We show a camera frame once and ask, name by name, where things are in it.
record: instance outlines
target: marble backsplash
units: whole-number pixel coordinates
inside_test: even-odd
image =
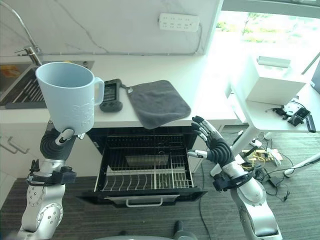
[[[44,54],[203,54],[221,0],[5,0]],[[197,32],[160,30],[160,13],[197,15]],[[0,56],[29,45],[18,20],[0,7]]]

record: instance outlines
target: kitchen counter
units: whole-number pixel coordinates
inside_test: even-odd
[[[30,62],[28,57],[0,57],[1,63]],[[206,56],[123,56],[123,55],[52,55],[44,61],[93,60],[92,72],[102,80],[119,78],[126,86],[168,80],[191,107],[185,118],[165,126],[188,126],[195,115],[209,120],[215,126],[231,125],[234,114],[224,90],[213,79],[213,67]],[[141,127],[126,91],[120,89],[123,108],[119,112],[105,113],[99,106],[94,111],[94,128]],[[0,111],[0,124],[37,124],[49,120],[47,109],[7,109]]]

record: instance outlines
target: white countertop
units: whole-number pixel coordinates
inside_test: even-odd
[[[272,108],[280,108],[280,105],[246,100],[238,79],[235,77],[231,78],[230,84],[250,126],[255,127],[261,132],[308,132],[306,120],[303,121],[303,124],[293,126],[288,123],[288,120],[283,120],[281,116],[270,110]],[[320,131],[320,94],[307,83],[297,96],[299,96],[297,102],[303,104],[311,112],[315,129],[317,132]]]
[[[25,57],[2,57],[1,63],[29,62]],[[215,87],[218,81],[212,79],[211,66],[205,56],[118,56],[118,55],[70,55],[45,56],[44,61],[90,61],[92,72],[102,80],[119,78],[129,86],[168,80],[191,107],[188,117],[172,121],[165,126],[190,125],[193,116],[198,115],[214,125],[233,124],[234,114],[223,89]],[[94,128],[141,127],[124,89],[120,89],[123,108],[119,112],[105,113],[95,107]],[[46,123],[47,109],[7,109],[0,111],[0,123]]]

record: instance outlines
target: mug handle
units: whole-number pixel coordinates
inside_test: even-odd
[[[95,77],[94,78],[94,84],[99,84],[98,96],[94,100],[94,105],[99,105],[104,100],[105,82],[100,77]]]

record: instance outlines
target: white cabinet door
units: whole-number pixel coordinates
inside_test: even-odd
[[[14,125],[1,125],[1,145],[16,153],[13,154],[4,147],[0,147],[0,170],[15,178],[25,178],[29,173],[32,160],[39,159],[40,163],[43,162],[40,142],[44,129],[42,124],[32,125],[31,128],[28,128],[28,124],[25,127],[20,124]]]
[[[97,176],[100,170],[102,155],[91,139],[85,135],[84,139],[76,139],[70,156],[65,162],[72,167],[77,177]]]
[[[0,148],[0,170],[15,178],[25,178],[29,173],[32,160],[39,159],[41,164],[44,157],[40,151],[40,142],[45,133],[47,124],[2,124],[0,131],[0,143],[11,149],[15,147],[8,143],[11,138],[11,143],[28,152],[23,154],[18,151],[12,154],[3,147]],[[94,146],[88,136],[84,139],[76,139],[72,148],[71,154],[66,162],[66,165],[73,168],[77,176],[97,176],[102,156]]]
[[[0,171],[0,209],[2,208],[16,178]]]

